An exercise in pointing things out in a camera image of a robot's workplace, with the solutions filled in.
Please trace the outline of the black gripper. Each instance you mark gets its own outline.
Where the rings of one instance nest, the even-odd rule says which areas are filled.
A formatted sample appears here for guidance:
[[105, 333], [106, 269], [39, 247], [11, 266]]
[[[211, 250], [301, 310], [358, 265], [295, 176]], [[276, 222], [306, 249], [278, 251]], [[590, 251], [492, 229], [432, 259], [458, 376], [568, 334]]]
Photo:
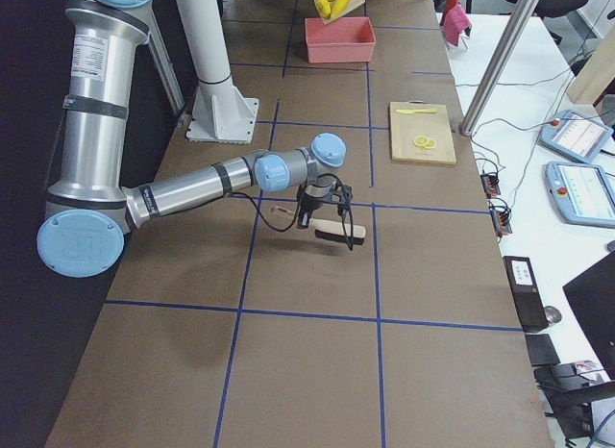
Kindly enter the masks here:
[[300, 185], [296, 198], [299, 205], [296, 227], [309, 227], [312, 214], [325, 204], [332, 204], [332, 193], [337, 180], [332, 176], [317, 179], [314, 183]]

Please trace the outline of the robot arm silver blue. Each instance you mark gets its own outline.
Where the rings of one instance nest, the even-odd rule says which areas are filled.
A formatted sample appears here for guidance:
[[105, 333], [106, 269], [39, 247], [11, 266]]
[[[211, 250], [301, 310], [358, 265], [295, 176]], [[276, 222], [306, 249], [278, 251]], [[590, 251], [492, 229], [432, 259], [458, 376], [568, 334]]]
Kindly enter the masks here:
[[323, 237], [350, 242], [352, 191], [337, 176], [346, 147], [333, 134], [289, 152], [256, 150], [171, 179], [134, 188], [119, 184], [135, 51], [147, 44], [156, 60], [166, 54], [152, 1], [65, 0], [75, 35], [63, 101], [61, 176], [46, 191], [37, 233], [44, 264], [67, 277], [98, 275], [119, 259], [132, 229], [254, 186], [265, 192], [296, 187], [291, 223], [298, 228], [306, 228], [321, 206], [336, 206], [339, 221]]

